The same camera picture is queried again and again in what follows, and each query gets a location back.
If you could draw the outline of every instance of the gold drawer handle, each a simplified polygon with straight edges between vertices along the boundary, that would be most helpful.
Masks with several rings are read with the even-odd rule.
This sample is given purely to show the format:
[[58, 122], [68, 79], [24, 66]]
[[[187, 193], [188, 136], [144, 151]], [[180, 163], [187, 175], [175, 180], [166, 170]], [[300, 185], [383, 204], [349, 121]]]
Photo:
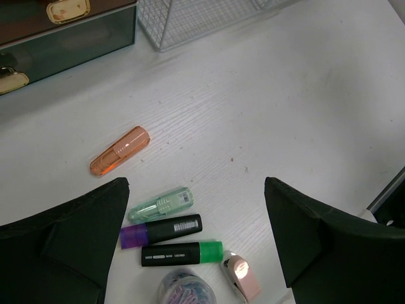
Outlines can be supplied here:
[[0, 68], [0, 95], [26, 86], [29, 82], [30, 79], [24, 73], [10, 67]]
[[57, 0], [49, 3], [46, 13], [55, 24], [71, 22], [90, 13], [89, 0]]

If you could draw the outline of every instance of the green highlighter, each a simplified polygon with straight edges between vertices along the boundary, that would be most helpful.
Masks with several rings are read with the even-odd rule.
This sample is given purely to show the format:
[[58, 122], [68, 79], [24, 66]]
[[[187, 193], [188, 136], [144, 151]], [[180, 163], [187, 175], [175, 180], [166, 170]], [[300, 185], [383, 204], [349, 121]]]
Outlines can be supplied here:
[[194, 197], [190, 189], [183, 187], [132, 208], [128, 219], [133, 224], [159, 220], [167, 215], [182, 212], [193, 204]]

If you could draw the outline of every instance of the wire mesh basket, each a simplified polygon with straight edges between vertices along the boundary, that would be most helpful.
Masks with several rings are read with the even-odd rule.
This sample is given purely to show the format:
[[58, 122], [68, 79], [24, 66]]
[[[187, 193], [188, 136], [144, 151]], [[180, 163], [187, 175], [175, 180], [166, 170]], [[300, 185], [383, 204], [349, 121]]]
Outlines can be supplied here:
[[139, 21], [159, 51], [297, 0], [140, 0]]

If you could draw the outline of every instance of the purple highlighter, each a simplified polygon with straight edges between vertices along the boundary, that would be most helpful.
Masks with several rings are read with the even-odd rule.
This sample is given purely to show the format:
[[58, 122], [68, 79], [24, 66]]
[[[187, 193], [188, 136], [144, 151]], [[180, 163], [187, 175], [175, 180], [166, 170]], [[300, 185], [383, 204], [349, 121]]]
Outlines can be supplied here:
[[169, 239], [188, 236], [202, 230], [203, 223], [200, 214], [128, 226], [121, 228], [120, 231], [121, 249], [147, 246], [168, 241]]

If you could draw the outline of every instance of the orange highlighter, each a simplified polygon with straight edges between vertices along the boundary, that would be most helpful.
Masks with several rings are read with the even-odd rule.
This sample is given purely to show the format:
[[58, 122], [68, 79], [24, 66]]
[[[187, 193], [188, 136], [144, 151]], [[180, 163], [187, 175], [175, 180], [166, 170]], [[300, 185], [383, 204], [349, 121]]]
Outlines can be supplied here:
[[142, 127], [135, 127], [109, 147], [90, 164], [94, 175], [102, 176], [121, 165], [131, 156], [145, 148], [151, 138]]

